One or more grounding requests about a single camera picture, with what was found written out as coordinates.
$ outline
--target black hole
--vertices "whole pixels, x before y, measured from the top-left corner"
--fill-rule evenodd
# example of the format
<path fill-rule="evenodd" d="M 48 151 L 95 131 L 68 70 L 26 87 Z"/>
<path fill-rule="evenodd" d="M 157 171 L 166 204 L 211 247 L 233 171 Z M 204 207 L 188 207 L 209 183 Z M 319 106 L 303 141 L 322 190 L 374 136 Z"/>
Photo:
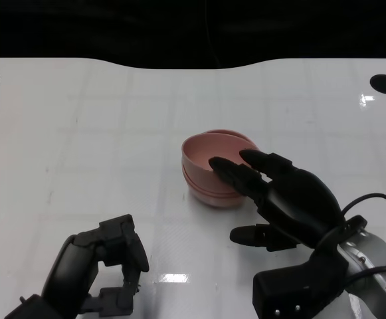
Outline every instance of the black hole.
<path fill-rule="evenodd" d="M 386 94 L 386 74 L 378 74 L 370 79 L 370 85 L 376 91 Z"/>

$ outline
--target pink bowl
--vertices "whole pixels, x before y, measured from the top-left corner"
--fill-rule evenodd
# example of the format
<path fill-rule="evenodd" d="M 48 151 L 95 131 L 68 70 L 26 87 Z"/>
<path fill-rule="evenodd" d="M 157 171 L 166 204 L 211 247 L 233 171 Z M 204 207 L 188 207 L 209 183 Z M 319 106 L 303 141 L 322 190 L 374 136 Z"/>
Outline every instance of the pink bowl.
<path fill-rule="evenodd" d="M 181 148 L 182 164 L 189 179 L 200 189 L 221 195 L 230 195 L 235 190 L 213 173 L 209 159 L 220 156 L 237 164 L 245 164 L 239 152 L 246 149 L 258 149 L 244 138 L 222 133 L 191 136 L 184 141 Z"/>
<path fill-rule="evenodd" d="M 196 197 L 199 201 L 207 205 L 221 208 L 235 207 L 241 205 L 246 199 L 246 197 L 241 196 L 237 193 L 235 193 L 234 196 L 228 197 L 210 196 L 208 193 L 194 185 L 194 183 L 191 182 L 184 170 L 182 172 L 191 194 L 193 194 L 193 196 Z"/>
<path fill-rule="evenodd" d="M 243 134 L 241 134 L 241 133 L 238 133 L 238 132 L 236 132 L 236 131 L 218 129 L 218 130 L 210 130 L 210 131 L 206 131 L 205 133 L 221 133 L 221 134 L 227 134 L 227 135 L 236 136 L 236 137 L 238 137 L 238 138 L 242 138 L 242 139 L 244 139 L 244 140 L 250 142 L 250 143 L 253 144 L 256 148 L 258 148 L 258 147 L 256 146 L 256 144 L 253 143 L 253 141 L 252 141 L 250 138 L 248 138 L 247 136 L 245 136 L 245 135 L 243 135 Z"/>
<path fill-rule="evenodd" d="M 191 178 L 188 176 L 187 172 L 185 171 L 185 168 L 182 167 L 182 174 L 184 175 L 185 181 L 188 183 L 189 186 L 194 188 L 196 191 L 199 191 L 203 195 L 207 195 L 210 197 L 220 197 L 220 198 L 227 198 L 227 197 L 238 197 L 241 196 L 239 193 L 236 191 L 232 193 L 213 193 L 211 191 L 206 191 L 203 188 L 200 188 L 199 186 L 195 185 L 193 181 L 191 181 Z"/>

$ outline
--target table surface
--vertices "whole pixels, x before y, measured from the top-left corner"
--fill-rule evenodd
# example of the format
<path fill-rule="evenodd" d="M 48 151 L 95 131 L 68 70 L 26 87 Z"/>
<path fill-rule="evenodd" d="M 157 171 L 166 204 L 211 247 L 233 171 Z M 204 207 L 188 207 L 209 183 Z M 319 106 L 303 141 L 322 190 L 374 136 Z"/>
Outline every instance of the table surface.
<path fill-rule="evenodd" d="M 264 220 L 251 202 L 216 210 L 196 201 L 181 173 L 181 143 L 237 130 L 314 172 L 341 207 L 386 193 L 386 95 L 370 87 L 375 74 L 386 74 L 386 60 L 144 70 L 0 58 L 0 318 L 20 296 L 41 292 L 67 236 L 124 214 L 133 215 L 150 263 L 131 318 L 256 318 L 253 276 L 302 263 L 310 250 L 230 242 L 232 228 Z M 386 240 L 383 200 L 349 215 L 357 213 Z M 100 265 L 92 293 L 120 283 L 118 267 Z M 349 296 L 320 318 L 355 318 Z"/>

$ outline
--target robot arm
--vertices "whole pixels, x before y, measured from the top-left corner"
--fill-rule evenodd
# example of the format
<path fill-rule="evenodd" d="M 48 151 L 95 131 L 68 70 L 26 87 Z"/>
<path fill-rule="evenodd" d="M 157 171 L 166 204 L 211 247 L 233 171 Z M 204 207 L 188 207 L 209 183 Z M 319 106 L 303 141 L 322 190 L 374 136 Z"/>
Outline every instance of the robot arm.
<path fill-rule="evenodd" d="M 58 254 L 41 296 L 22 299 L 6 319 L 75 319 L 99 312 L 100 317 L 127 316 L 134 309 L 141 272 L 149 270 L 147 255 L 134 231 L 131 215 L 100 223 L 99 228 L 67 238 Z M 89 295 L 98 274 L 98 262 L 121 265 L 122 287 L 103 288 Z"/>
<path fill-rule="evenodd" d="M 386 266 L 386 243 L 364 230 L 367 221 L 361 216 L 346 221 L 331 191 L 291 161 L 256 150 L 241 151 L 241 157 L 251 168 L 223 158 L 209 164 L 223 181 L 253 199 L 269 225 L 233 229 L 231 241 L 268 251 L 298 243 L 314 249 L 302 265 L 255 275 L 258 317 L 313 318 L 346 289 L 378 319 L 386 319 L 386 273 L 348 282 L 366 268 Z M 263 181 L 261 172 L 272 181 Z"/>

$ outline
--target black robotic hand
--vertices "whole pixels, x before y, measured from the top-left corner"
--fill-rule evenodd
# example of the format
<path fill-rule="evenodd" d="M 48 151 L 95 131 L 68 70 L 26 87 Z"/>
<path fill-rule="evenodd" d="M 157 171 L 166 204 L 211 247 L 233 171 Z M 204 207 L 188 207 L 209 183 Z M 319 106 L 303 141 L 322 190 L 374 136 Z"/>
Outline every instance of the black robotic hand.
<path fill-rule="evenodd" d="M 75 319 L 86 312 L 99 312 L 100 317 L 130 315 L 140 274 L 149 270 L 134 229 L 132 216 L 124 215 L 67 238 L 42 295 L 21 298 L 22 305 L 5 319 Z M 89 290 L 98 274 L 98 261 L 106 266 L 121 265 L 124 283 L 123 287 L 103 288 L 99 297 L 91 297 Z"/>
<path fill-rule="evenodd" d="M 239 193 L 255 202 L 269 225 L 233 229 L 231 241 L 291 249 L 302 243 L 314 252 L 302 265 L 264 271 L 253 281 L 253 305 L 259 318 L 313 318 L 343 292 L 348 262 L 338 243 L 366 225 L 356 216 L 346 221 L 331 191 L 314 174 L 298 169 L 277 154 L 240 152 L 245 164 L 212 158 L 213 171 Z M 262 180 L 265 173 L 272 181 Z"/>

